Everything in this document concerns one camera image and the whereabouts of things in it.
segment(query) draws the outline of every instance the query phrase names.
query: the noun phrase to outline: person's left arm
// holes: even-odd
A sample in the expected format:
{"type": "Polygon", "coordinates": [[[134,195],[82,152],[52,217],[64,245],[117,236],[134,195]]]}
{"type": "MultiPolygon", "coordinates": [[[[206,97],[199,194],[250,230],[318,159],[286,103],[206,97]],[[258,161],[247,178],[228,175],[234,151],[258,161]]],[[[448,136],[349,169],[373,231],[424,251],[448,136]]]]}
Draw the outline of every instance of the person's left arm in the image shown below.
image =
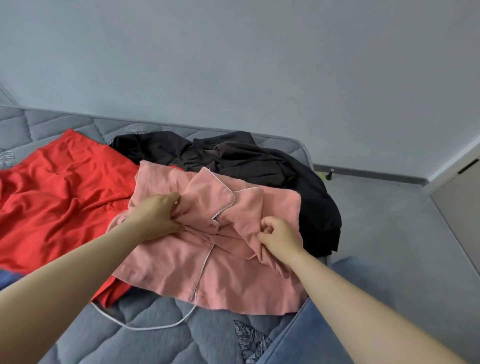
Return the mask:
{"type": "Polygon", "coordinates": [[[121,225],[1,291],[2,362],[37,363],[138,244],[180,231],[170,221],[178,198],[146,199],[121,225]]]}

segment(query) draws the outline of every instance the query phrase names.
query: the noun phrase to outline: floor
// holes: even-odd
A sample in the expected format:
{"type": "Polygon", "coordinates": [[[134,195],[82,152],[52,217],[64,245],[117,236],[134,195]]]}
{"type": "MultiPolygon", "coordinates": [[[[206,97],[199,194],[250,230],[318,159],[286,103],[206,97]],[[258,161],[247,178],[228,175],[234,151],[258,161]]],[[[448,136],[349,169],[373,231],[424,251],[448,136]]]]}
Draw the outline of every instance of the floor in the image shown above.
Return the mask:
{"type": "Polygon", "coordinates": [[[337,261],[367,258],[391,275],[396,309],[470,363],[480,363],[480,277],[418,185],[333,175],[343,219],[337,261]]]}

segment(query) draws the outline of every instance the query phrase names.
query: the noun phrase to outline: black garment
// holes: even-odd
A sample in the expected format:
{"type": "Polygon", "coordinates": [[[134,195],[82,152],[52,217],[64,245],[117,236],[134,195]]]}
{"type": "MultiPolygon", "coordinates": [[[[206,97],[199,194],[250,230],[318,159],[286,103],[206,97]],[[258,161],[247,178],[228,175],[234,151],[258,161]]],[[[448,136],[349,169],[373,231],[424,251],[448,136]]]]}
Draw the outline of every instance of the black garment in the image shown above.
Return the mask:
{"type": "Polygon", "coordinates": [[[340,212],[320,177],[294,157],[255,145],[250,133],[234,132],[193,142],[173,132],[117,136],[112,148],[134,163],[148,160],[198,172],[212,172],[264,186],[288,188],[301,196],[300,233],[313,256],[337,250],[342,225],[340,212]]]}

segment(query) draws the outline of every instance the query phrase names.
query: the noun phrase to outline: white wall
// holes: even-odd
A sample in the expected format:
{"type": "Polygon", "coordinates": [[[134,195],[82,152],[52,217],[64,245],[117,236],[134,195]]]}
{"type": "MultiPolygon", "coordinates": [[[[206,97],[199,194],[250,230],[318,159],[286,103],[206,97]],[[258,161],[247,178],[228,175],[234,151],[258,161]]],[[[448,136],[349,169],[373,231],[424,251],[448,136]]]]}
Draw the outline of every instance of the white wall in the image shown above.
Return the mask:
{"type": "Polygon", "coordinates": [[[420,177],[480,134],[480,11],[454,0],[1,0],[25,106],[285,135],[420,177]]]}

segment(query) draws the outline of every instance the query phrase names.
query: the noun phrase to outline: pink pajama top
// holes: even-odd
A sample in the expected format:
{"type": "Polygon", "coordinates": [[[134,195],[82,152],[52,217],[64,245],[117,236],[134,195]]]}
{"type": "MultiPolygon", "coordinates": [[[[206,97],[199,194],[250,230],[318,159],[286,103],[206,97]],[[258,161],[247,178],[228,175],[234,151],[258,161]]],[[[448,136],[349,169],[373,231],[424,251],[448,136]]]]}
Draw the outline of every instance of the pink pajama top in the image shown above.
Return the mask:
{"type": "Polygon", "coordinates": [[[128,211],[108,229],[121,224],[146,198],[175,191],[181,198],[171,218],[185,230],[139,245],[115,277],[208,309],[248,315],[300,309],[307,296],[299,279],[257,238],[261,219],[277,216],[301,239],[297,192],[252,185],[207,168],[183,172],[141,161],[128,211]]]}

